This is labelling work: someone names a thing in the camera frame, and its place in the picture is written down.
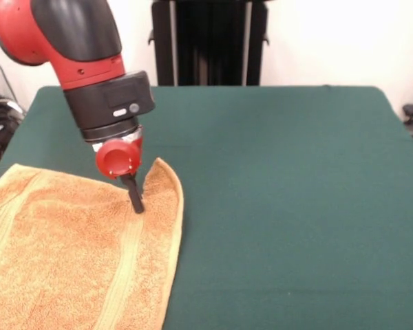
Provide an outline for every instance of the green felt surface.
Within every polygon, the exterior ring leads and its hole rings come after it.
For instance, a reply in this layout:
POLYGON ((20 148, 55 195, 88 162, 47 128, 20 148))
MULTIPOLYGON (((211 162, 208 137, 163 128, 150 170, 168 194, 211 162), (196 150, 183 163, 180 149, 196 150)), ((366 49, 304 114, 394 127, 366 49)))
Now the green felt surface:
MULTIPOLYGON (((158 87, 144 165, 176 170, 166 330, 413 329, 413 140, 365 87, 158 87)), ((47 87, 0 163, 103 179, 47 87)))

